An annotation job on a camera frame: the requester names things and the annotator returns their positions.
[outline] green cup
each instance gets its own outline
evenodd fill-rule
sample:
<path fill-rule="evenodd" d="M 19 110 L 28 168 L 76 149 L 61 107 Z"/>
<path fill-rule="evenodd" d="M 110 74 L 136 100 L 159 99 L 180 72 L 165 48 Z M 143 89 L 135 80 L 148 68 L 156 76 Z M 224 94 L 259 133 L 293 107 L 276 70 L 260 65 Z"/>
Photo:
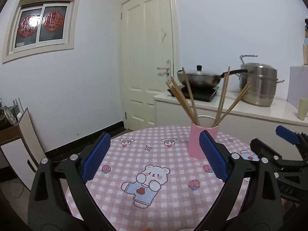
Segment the green cup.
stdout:
<path fill-rule="evenodd" d="M 302 121 L 305 120 L 307 112 L 308 112 L 308 100 L 305 98 L 301 98 L 299 100 L 297 118 Z"/>

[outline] chopstick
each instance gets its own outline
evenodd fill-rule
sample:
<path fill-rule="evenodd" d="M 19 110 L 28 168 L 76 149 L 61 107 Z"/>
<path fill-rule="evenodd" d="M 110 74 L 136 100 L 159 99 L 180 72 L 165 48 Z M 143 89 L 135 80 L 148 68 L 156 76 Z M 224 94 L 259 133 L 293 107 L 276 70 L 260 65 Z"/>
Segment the chopstick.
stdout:
<path fill-rule="evenodd" d="M 218 126 L 218 124 L 227 116 L 227 114 L 230 113 L 230 111 L 238 104 L 238 102 L 243 98 L 243 96 L 246 94 L 246 92 L 250 89 L 250 83 L 246 83 L 245 87 L 241 91 L 241 93 L 238 95 L 238 97 L 235 99 L 235 101 L 232 103 L 232 105 L 228 108 L 226 113 L 214 124 L 213 127 Z"/>
<path fill-rule="evenodd" d="M 198 113 L 197 113 L 197 109 L 196 109 L 196 105 L 195 105 L 195 100 L 193 98 L 193 93 L 192 93 L 192 90 L 191 90 L 191 87 L 190 87 L 190 84 L 189 84 L 189 81 L 188 81 L 185 69 L 182 68 L 182 70 L 183 70 L 183 74 L 184 74 L 184 77 L 185 77 L 185 82 L 186 82 L 186 87 L 187 87 L 187 90 L 188 90 L 188 94 L 189 94 L 190 100 L 192 102 L 193 111 L 195 113 L 195 119 L 196 119 L 195 122 L 196 122 L 196 125 L 200 126 L 199 119 L 198 119 Z"/>
<path fill-rule="evenodd" d="M 177 83 L 175 82 L 175 80 L 173 78 L 171 78 L 171 81 L 173 83 L 173 87 L 168 82 L 166 82 L 166 84 L 169 87 L 171 93 L 173 94 L 173 96 L 175 96 L 177 98 L 180 105 L 184 108 L 185 112 L 188 114 L 188 116 L 192 120 L 192 122 L 196 124 L 195 118 L 193 116 L 193 112 L 191 111 L 182 91 L 180 90 L 179 86 L 177 85 Z"/>
<path fill-rule="evenodd" d="M 221 116 L 223 107 L 224 107 L 224 100 L 226 98 L 226 93 L 227 93 L 227 88 L 228 88 L 228 83 L 229 83 L 230 69 L 231 69 L 231 67 L 229 66 L 228 72 L 226 74 L 224 74 L 224 84 L 222 86 L 220 101 L 219 101 L 219 105 L 218 105 L 218 109 L 217 109 L 217 113 L 216 113 L 216 118 L 215 118 L 213 126 L 216 124 L 216 122 L 218 122 L 218 120 Z"/>

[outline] frying pan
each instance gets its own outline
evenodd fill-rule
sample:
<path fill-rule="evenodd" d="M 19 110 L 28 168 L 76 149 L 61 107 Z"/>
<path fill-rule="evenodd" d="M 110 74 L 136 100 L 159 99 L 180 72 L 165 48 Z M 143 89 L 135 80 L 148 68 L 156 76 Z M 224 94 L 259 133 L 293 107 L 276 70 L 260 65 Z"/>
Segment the frying pan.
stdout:
<path fill-rule="evenodd" d="M 230 75 L 247 73 L 247 72 L 248 70 L 246 69 L 237 69 L 230 71 Z M 221 75 L 219 75 L 209 72 L 203 72 L 201 65 L 197 65 L 197 71 L 186 71 L 188 82 L 190 86 L 194 88 L 214 88 L 220 83 L 221 79 L 224 78 L 224 74 L 226 73 L 227 72 L 224 72 Z M 180 83 L 186 86 L 183 70 L 179 70 L 177 72 L 177 77 Z"/>

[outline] silver screw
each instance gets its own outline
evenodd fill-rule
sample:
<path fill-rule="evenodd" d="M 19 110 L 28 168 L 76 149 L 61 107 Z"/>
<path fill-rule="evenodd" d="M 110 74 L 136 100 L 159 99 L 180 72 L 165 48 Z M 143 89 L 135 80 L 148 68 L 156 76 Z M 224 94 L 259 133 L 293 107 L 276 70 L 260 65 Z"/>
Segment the silver screw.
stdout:
<path fill-rule="evenodd" d="M 237 160 L 237 159 L 240 158 L 240 155 L 239 155 L 238 153 L 233 153 L 233 154 L 231 155 L 231 157 L 232 157 L 233 159 Z"/>
<path fill-rule="evenodd" d="M 73 155 L 70 156 L 70 159 L 71 159 L 72 161 L 75 161 L 75 160 L 78 159 L 78 155 L 73 154 Z"/>
<path fill-rule="evenodd" d="M 268 163 L 268 162 L 269 162 L 269 160 L 268 160 L 267 158 L 265 158 L 265 157 L 262 157 L 261 161 L 262 161 L 263 163 Z"/>
<path fill-rule="evenodd" d="M 41 160 L 41 163 L 42 164 L 46 164 L 48 162 L 48 159 L 47 158 L 43 158 L 42 160 Z"/>

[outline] wire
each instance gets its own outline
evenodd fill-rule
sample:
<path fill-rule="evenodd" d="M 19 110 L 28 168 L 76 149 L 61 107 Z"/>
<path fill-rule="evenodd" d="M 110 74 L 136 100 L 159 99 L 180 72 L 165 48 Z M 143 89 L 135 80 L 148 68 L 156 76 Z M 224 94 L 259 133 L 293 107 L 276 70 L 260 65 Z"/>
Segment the wire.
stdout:
<path fill-rule="evenodd" d="M 10 188 L 10 194 L 11 194 L 11 196 L 12 196 L 14 199 L 17 199 L 17 198 L 19 198 L 19 197 L 23 194 L 23 191 L 24 191 L 25 187 L 24 187 L 24 185 L 23 185 L 18 179 L 16 179 L 17 181 L 14 181 L 15 179 L 12 179 L 12 180 L 9 181 L 9 188 Z M 23 190 L 21 191 L 21 193 L 20 193 L 17 197 L 15 197 L 15 196 L 12 195 L 11 182 L 17 183 L 17 184 L 20 184 L 20 185 L 23 186 Z"/>

